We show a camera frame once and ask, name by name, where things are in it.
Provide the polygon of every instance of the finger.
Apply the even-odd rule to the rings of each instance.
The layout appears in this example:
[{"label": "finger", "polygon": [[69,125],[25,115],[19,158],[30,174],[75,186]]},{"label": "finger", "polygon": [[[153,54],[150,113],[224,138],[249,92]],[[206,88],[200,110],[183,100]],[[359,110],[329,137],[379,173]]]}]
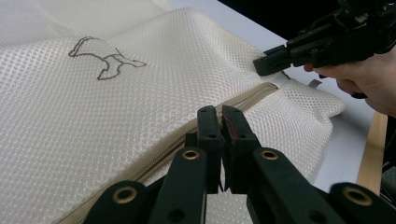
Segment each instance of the finger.
[{"label": "finger", "polygon": [[356,83],[349,79],[336,79],[337,86],[341,91],[344,91],[350,95],[354,93],[362,93],[361,89],[356,85]]},{"label": "finger", "polygon": [[312,66],[311,63],[305,64],[304,65],[304,70],[305,70],[305,72],[312,72],[312,71],[314,71],[314,67]]},{"label": "finger", "polygon": [[383,105],[377,100],[372,100],[370,98],[365,99],[367,105],[369,105],[371,108],[374,108],[376,111],[382,114],[389,115],[392,113],[391,107],[389,105]]},{"label": "finger", "polygon": [[319,68],[314,68],[314,71],[325,77],[334,77],[340,79],[349,79],[351,66],[349,63],[343,63],[339,65],[327,65]]}]

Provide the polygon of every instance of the black clamp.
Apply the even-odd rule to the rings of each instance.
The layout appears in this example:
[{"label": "black clamp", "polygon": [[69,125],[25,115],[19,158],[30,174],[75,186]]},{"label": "black clamp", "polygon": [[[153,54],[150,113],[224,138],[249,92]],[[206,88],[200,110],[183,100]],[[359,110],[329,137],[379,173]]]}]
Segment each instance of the black clamp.
[{"label": "black clamp", "polygon": [[389,52],[396,44],[394,0],[339,1],[341,7],[300,31],[284,45],[254,60],[260,76],[293,66],[313,67],[363,61]]},{"label": "black clamp", "polygon": [[167,175],[149,186],[121,181],[102,194],[84,223],[205,223],[206,195],[225,189],[246,194],[253,223],[390,224],[396,211],[370,190],[352,183],[330,193],[310,185],[288,158],[262,147],[242,111],[214,106],[198,110],[198,131],[187,134]]}]

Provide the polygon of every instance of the black line drawing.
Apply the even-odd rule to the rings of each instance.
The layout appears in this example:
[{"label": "black line drawing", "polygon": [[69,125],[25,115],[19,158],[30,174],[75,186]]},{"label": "black line drawing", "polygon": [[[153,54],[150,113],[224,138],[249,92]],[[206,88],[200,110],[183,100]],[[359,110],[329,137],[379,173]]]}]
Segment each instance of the black line drawing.
[{"label": "black line drawing", "polygon": [[90,44],[97,44],[94,43],[95,41],[102,41],[99,38],[86,36],[81,38],[78,43],[74,46],[74,48],[68,53],[68,55],[72,58],[76,58],[79,56],[84,55],[91,55],[102,62],[106,63],[106,67],[102,69],[102,72],[99,74],[99,77],[96,79],[98,80],[107,80],[113,77],[116,77],[120,74],[120,67],[129,64],[133,67],[143,67],[146,66],[146,63],[140,62],[138,60],[130,60],[125,58],[121,52],[114,48],[112,52],[107,54],[106,56],[98,55],[99,53],[93,52],[93,50],[85,50],[84,47],[89,47]]}]

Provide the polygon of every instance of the brass screw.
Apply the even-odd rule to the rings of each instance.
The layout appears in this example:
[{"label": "brass screw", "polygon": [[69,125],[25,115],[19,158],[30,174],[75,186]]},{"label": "brass screw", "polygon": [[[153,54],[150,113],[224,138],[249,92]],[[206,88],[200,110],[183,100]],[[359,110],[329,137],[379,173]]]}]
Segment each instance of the brass screw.
[{"label": "brass screw", "polygon": [[343,194],[347,199],[349,199],[350,201],[352,201],[353,203],[356,203],[358,205],[370,206],[373,204],[373,199],[370,198],[367,194],[365,194],[360,189],[345,187],[343,189]]},{"label": "brass screw", "polygon": [[199,157],[199,153],[195,150],[187,150],[183,152],[183,158],[189,161],[195,160]]},{"label": "brass screw", "polygon": [[263,158],[269,160],[269,161],[274,161],[277,160],[277,158],[279,158],[279,156],[270,150],[263,150],[260,155],[262,155]]},{"label": "brass screw", "polygon": [[124,187],[117,189],[113,194],[115,203],[129,203],[137,196],[137,190],[132,187]]}]

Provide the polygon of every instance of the mesh bag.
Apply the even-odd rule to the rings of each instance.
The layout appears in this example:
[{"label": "mesh bag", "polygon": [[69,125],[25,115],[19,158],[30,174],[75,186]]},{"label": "mesh bag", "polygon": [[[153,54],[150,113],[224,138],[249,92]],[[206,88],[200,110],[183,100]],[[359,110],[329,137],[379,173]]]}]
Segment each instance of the mesh bag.
[{"label": "mesh bag", "polygon": [[[0,26],[1,223],[82,222],[107,186],[163,167],[197,109],[255,92],[253,131],[309,178],[329,117],[345,107],[293,79],[276,83],[280,73],[259,77],[259,50],[164,0],[6,0]],[[209,222],[248,220],[239,203],[241,213],[215,215],[243,201],[228,196],[209,198]]]}]

